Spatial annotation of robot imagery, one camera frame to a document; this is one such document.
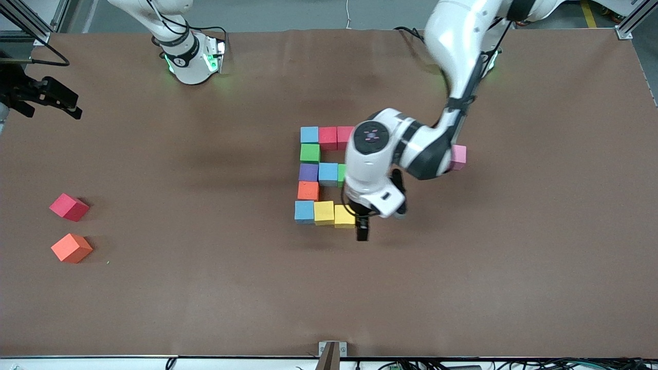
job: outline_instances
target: red cube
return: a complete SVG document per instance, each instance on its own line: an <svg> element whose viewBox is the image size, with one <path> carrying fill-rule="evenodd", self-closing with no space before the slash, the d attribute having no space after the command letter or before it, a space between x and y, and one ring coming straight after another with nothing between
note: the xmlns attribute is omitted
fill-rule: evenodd
<svg viewBox="0 0 658 370"><path fill-rule="evenodd" d="M338 150L338 137L336 135L336 127L320 127L318 130L320 150Z"/></svg>
<svg viewBox="0 0 658 370"><path fill-rule="evenodd" d="M68 194L62 194L50 205L50 210L59 217L78 222L89 211L89 206Z"/></svg>
<svg viewBox="0 0 658 370"><path fill-rule="evenodd" d="M78 263L93 251L85 238L75 234L67 234L50 249L60 261L68 263Z"/></svg>
<svg viewBox="0 0 658 370"><path fill-rule="evenodd" d="M354 126L338 126L336 127L336 134L338 137L338 150L346 150L349 137L352 136Z"/></svg>

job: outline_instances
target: metal bracket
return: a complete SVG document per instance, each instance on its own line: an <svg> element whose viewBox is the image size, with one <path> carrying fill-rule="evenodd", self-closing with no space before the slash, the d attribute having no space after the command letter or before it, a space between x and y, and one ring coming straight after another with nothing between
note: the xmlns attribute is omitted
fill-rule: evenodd
<svg viewBox="0 0 658 370"><path fill-rule="evenodd" d="M318 356L322 355L322 352L324 351L324 347L327 345L327 343L330 342L335 342L338 344L338 350L340 353L340 357L347 357L347 342L340 342L338 340L323 340L322 342L318 343Z"/></svg>
<svg viewBox="0 0 658 370"><path fill-rule="evenodd" d="M617 38L620 40L632 40L633 35L629 32L627 34L622 34L621 31L619 30L619 25L615 26L615 33L617 34Z"/></svg>
<svg viewBox="0 0 658 370"><path fill-rule="evenodd" d="M50 32L45 33L45 38L43 39L46 43L50 42ZM32 43L32 46L45 46L42 44L39 40L34 40L34 43Z"/></svg>

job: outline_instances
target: purple cube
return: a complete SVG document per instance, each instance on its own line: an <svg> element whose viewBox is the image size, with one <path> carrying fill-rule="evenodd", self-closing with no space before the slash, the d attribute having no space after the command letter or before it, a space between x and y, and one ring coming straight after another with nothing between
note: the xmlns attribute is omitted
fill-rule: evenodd
<svg viewBox="0 0 658 370"><path fill-rule="evenodd" d="M299 165L299 181L317 181L318 168L317 163L302 163Z"/></svg>

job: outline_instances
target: green cube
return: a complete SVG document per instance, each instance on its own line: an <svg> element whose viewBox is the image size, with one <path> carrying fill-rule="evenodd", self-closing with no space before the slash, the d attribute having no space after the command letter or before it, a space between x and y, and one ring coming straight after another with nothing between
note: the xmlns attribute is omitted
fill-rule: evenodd
<svg viewBox="0 0 658 370"><path fill-rule="evenodd" d="M302 163L320 163L320 144L301 144L299 160Z"/></svg>
<svg viewBox="0 0 658 370"><path fill-rule="evenodd" d="M342 188L345 182L345 165L338 163L338 187Z"/></svg>

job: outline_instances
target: green led light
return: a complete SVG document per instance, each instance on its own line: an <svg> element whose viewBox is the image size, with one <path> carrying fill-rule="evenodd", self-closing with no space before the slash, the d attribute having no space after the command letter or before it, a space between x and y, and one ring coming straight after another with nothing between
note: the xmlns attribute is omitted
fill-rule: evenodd
<svg viewBox="0 0 658 370"><path fill-rule="evenodd" d="M167 56L165 55L164 59L166 60L167 65L169 66L169 72L174 73L174 69L171 67L171 63L169 62L169 58L167 58Z"/></svg>
<svg viewBox="0 0 658 370"><path fill-rule="evenodd" d="M218 70L218 67L217 67L217 62L215 61L216 60L215 57L206 54L204 54L204 56L205 56L206 65L208 65L208 69L211 72L216 72Z"/></svg>
<svg viewBox="0 0 658 370"><path fill-rule="evenodd" d="M495 59L496 59L496 57L498 57L498 54L499 54L498 50L493 54L492 60L489 62L489 69L488 70L491 70L494 67Z"/></svg>

